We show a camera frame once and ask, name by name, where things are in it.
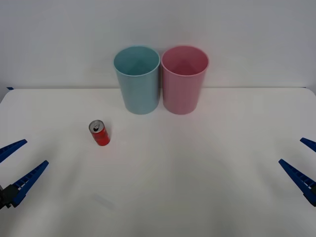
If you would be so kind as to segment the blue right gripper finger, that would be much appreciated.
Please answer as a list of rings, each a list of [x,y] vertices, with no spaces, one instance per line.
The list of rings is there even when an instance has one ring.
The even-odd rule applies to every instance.
[[[307,147],[309,147],[311,150],[313,150],[314,152],[316,152],[316,142],[309,140],[307,138],[301,138],[300,142],[302,142],[304,145],[306,145]]]
[[[312,206],[316,206],[316,182],[291,166],[289,163],[280,159],[279,164],[302,191],[303,196],[309,201]]]

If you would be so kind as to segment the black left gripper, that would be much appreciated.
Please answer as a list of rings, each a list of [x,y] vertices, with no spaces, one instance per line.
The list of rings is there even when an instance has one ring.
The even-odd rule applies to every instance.
[[[0,148],[0,162],[3,162],[26,143],[27,140],[23,139]],[[48,165],[49,162],[45,160],[15,183],[10,184],[6,188],[0,187],[0,208],[17,207]]]

